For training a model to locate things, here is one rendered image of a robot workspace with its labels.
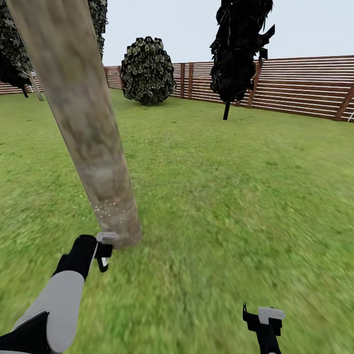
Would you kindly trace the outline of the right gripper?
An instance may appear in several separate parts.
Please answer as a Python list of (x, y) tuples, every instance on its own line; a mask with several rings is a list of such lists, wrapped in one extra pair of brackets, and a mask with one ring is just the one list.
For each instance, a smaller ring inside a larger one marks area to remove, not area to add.
[(282, 328), (283, 319), (269, 318), (269, 325), (267, 325), (260, 323), (258, 315), (248, 313), (247, 310), (243, 311), (242, 316), (243, 320), (247, 322), (248, 329), (256, 332), (257, 339), (265, 334), (272, 336), (275, 340), (277, 340), (276, 336), (281, 336), (280, 328)]

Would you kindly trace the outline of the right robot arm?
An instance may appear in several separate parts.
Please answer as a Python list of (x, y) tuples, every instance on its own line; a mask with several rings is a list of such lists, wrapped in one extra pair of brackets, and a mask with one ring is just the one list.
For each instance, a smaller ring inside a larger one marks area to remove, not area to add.
[(258, 315), (243, 311), (248, 329), (255, 331), (259, 340), (260, 354), (282, 354), (276, 336), (281, 336), (282, 320), (286, 313), (278, 308), (258, 307)]

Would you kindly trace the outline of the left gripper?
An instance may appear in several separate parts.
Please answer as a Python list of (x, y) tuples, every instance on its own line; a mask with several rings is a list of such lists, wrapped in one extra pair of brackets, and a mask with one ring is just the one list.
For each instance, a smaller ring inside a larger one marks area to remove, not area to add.
[(113, 245), (112, 244), (105, 244), (105, 243), (101, 243), (100, 244), (100, 251), (99, 254), (97, 256), (95, 256), (94, 258), (105, 258), (108, 257), (110, 258), (112, 255), (112, 249), (113, 249)]

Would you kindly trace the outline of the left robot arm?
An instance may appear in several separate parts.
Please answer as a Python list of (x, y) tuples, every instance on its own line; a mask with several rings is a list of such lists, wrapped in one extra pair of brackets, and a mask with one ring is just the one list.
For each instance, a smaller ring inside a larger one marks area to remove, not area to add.
[(0, 354), (62, 354), (69, 348), (93, 259), (112, 255), (114, 246), (105, 244), (106, 240), (118, 240), (118, 234), (101, 232), (95, 239), (79, 236), (75, 240), (34, 303), (8, 334), (0, 336)]

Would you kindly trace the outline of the pesticide atomizer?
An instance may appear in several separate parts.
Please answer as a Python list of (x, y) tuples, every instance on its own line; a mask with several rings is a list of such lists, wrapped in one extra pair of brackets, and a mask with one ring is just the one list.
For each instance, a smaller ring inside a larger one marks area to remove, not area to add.
[(96, 258), (96, 259), (97, 259), (97, 263), (98, 263), (99, 270), (100, 270), (101, 272), (106, 272), (106, 271), (109, 269), (109, 264), (108, 264), (107, 258), (108, 258), (108, 257), (99, 258), (99, 259)]

